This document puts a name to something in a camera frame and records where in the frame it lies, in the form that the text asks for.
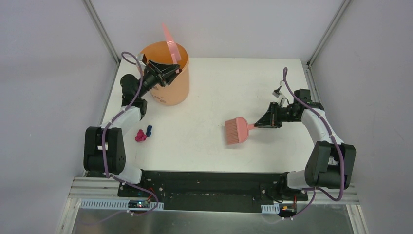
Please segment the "pink hand brush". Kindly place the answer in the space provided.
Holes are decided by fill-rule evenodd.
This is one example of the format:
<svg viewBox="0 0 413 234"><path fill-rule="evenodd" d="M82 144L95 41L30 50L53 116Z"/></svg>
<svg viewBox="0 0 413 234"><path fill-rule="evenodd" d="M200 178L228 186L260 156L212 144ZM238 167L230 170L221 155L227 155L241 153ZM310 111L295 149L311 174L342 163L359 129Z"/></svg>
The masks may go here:
<svg viewBox="0 0 413 234"><path fill-rule="evenodd" d="M227 145L244 143L249 137L249 131L256 128L254 124L249 124L243 117L227 120L224 124Z"/></svg>

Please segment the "pink dustpan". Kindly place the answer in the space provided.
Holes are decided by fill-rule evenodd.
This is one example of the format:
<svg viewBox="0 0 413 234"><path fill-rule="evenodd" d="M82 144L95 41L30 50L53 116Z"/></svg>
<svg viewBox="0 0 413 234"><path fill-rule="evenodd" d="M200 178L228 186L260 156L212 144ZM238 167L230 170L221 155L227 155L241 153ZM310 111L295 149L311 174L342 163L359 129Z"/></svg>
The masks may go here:
<svg viewBox="0 0 413 234"><path fill-rule="evenodd" d="M170 34L167 27L162 23L162 29L165 37L165 42L167 43L171 58L174 64L177 64L181 60L178 46L174 41L172 35Z"/></svg>

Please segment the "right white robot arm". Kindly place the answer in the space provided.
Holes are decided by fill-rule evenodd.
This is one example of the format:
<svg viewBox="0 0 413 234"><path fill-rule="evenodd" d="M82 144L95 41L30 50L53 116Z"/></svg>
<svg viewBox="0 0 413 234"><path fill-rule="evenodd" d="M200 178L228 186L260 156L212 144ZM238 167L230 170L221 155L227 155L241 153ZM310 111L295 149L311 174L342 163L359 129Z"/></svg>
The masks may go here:
<svg viewBox="0 0 413 234"><path fill-rule="evenodd" d="M353 172L356 149L334 135L321 103L311 100L310 91L294 91L297 100L286 107L269 104L266 113L254 124L258 128L280 128L284 122L301 122L314 143L304 170L284 173L283 183L277 185L277 195L284 200L296 190L309 187L347 189Z"/></svg>

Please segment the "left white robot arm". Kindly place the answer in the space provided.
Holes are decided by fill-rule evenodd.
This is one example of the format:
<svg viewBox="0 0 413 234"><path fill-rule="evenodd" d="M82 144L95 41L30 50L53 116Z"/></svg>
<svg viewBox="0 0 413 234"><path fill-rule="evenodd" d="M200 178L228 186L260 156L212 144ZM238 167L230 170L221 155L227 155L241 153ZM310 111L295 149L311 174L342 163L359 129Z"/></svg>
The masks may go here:
<svg viewBox="0 0 413 234"><path fill-rule="evenodd" d="M91 126L85 132L84 169L104 173L129 182L136 197L148 193L149 185L141 179L142 170L127 162L124 136L146 114L147 101L142 97L156 85L170 85L181 72L178 64L162 64L149 60L142 68L141 77L125 74L121 80L122 102L120 111L100 126Z"/></svg>

